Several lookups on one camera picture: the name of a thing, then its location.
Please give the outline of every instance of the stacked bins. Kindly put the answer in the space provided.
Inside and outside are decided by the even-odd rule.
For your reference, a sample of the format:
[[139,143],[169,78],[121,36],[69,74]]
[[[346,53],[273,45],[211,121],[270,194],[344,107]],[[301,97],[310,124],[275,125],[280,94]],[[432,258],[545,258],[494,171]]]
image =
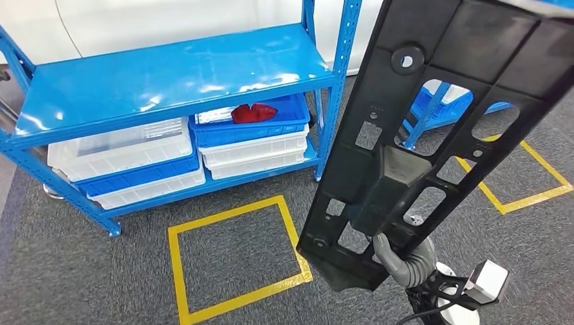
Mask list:
[[224,179],[303,162],[309,110],[302,93],[261,102],[277,110],[269,120],[236,124],[234,107],[197,114],[190,126],[213,179]]
[[50,144],[47,163],[113,209],[205,182],[187,118]]

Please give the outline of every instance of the shelf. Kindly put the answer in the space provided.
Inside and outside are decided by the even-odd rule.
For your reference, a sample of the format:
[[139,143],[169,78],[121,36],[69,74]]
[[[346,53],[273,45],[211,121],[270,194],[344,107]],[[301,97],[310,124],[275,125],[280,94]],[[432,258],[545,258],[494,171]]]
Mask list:
[[159,196],[158,198],[152,198],[149,200],[133,203],[130,205],[126,205],[124,207],[115,208],[112,210],[104,211],[101,217],[105,218],[113,218],[118,217],[119,215],[125,215],[127,213],[139,211],[142,209],[148,209],[151,207],[157,207],[162,204],[167,204],[171,202],[175,202],[178,200],[183,200],[186,198],[191,198],[194,196],[215,192],[218,190],[222,190],[224,188],[230,188],[232,186],[237,186],[245,183],[249,183],[251,181],[258,181],[260,179],[264,179],[267,177],[272,177],[284,173],[288,173],[290,171],[296,171],[298,169],[303,169],[311,166],[315,166],[319,163],[319,158],[317,157],[317,151],[313,142],[307,136],[307,150],[305,151],[305,159],[303,162],[297,165],[291,165],[287,167],[280,167],[276,169],[271,169],[268,171],[261,171],[258,173],[251,173],[247,175],[241,175],[237,177],[225,178],[225,179],[217,179],[214,180],[211,178],[211,172],[208,169],[205,169],[205,184],[201,186],[196,186],[195,188],[190,188],[187,190],[166,194],[164,196]]
[[37,66],[15,133],[24,148],[329,87],[300,24]]

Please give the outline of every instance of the white plastic bin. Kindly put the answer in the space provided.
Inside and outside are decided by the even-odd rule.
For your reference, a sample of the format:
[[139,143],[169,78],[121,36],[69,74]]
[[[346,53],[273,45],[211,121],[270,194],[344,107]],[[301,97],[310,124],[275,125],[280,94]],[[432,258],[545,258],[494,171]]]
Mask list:
[[198,150],[203,155],[203,161],[206,166],[229,164],[237,160],[268,156],[276,152],[305,151],[307,148],[307,134],[309,134],[309,126],[305,125],[305,130],[301,132],[263,137],[236,144],[198,148]]
[[131,203],[156,198],[165,194],[193,188],[205,183],[205,173],[203,164],[199,160],[199,169],[191,173],[181,174],[178,176],[152,181],[150,183],[125,188],[123,190],[102,194],[88,198],[102,205],[102,208],[109,210]]
[[47,164],[79,181],[192,152],[187,117],[182,117],[50,144]]
[[301,163],[303,159],[305,159],[304,153],[306,149],[307,142],[305,142],[305,147],[301,149],[274,152],[267,156],[240,159],[225,164],[207,165],[206,163],[205,167],[211,171],[211,177],[213,179],[234,177]]

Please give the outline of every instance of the black frame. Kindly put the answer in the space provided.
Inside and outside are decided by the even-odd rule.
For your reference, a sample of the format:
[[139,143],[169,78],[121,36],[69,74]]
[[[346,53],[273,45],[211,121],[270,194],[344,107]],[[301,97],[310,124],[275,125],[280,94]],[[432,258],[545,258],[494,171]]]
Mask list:
[[[412,65],[403,68],[410,56]],[[372,244],[354,253],[337,243],[348,222],[384,232],[405,257],[466,198],[574,85],[574,22],[545,18],[497,1],[385,0],[345,115],[303,228],[298,252],[334,290],[375,290],[388,274]],[[395,143],[421,86],[431,79],[473,92],[472,104],[432,156]],[[490,105],[511,102],[518,118],[494,142],[471,131]],[[369,150],[363,124],[380,132]],[[475,150],[482,155],[473,156]],[[451,156],[476,162],[457,185],[437,177]],[[446,198],[419,226],[403,221],[423,189]],[[328,214],[330,201],[345,203]]]

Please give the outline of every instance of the red object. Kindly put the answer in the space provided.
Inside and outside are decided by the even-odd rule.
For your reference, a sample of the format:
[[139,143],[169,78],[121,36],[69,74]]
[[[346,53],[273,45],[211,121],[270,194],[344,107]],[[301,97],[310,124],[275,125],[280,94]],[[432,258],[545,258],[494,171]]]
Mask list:
[[277,114],[277,109],[269,105],[255,103],[249,107],[247,104],[239,105],[231,112],[234,123],[255,123],[269,120]]

